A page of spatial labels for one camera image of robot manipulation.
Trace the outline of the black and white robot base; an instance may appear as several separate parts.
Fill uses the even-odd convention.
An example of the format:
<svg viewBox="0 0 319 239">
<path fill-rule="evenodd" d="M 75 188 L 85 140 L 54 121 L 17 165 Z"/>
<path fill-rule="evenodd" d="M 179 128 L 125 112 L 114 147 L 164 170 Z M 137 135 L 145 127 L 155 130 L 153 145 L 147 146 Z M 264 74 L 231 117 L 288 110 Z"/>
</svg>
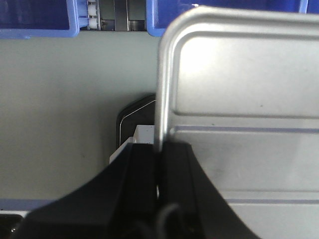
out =
<svg viewBox="0 0 319 239">
<path fill-rule="evenodd" d="M 116 150 L 109 163 L 122 152 L 129 143 L 154 144 L 156 96 L 150 94 L 126 105 L 116 121 Z"/>
</svg>

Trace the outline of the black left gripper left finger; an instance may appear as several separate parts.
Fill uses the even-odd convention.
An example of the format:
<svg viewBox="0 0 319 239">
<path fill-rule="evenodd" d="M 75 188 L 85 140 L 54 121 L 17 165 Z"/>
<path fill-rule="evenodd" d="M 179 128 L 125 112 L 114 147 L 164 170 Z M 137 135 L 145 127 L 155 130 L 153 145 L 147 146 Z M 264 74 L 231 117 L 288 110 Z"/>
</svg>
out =
<svg viewBox="0 0 319 239">
<path fill-rule="evenodd" d="M 28 213 L 15 238 L 155 238 L 155 166 L 150 144 L 128 144 L 92 180 Z"/>
</svg>

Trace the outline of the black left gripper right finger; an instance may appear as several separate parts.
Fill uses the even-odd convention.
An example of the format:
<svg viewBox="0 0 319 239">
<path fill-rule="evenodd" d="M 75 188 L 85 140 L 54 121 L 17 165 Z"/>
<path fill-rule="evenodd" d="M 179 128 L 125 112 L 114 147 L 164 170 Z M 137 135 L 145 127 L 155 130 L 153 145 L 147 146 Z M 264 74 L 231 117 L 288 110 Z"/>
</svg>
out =
<svg viewBox="0 0 319 239">
<path fill-rule="evenodd" d="M 160 154 L 159 198 L 177 204 L 188 226 L 204 239 L 256 239 L 208 179 L 192 147 L 166 142 Z"/>
</svg>

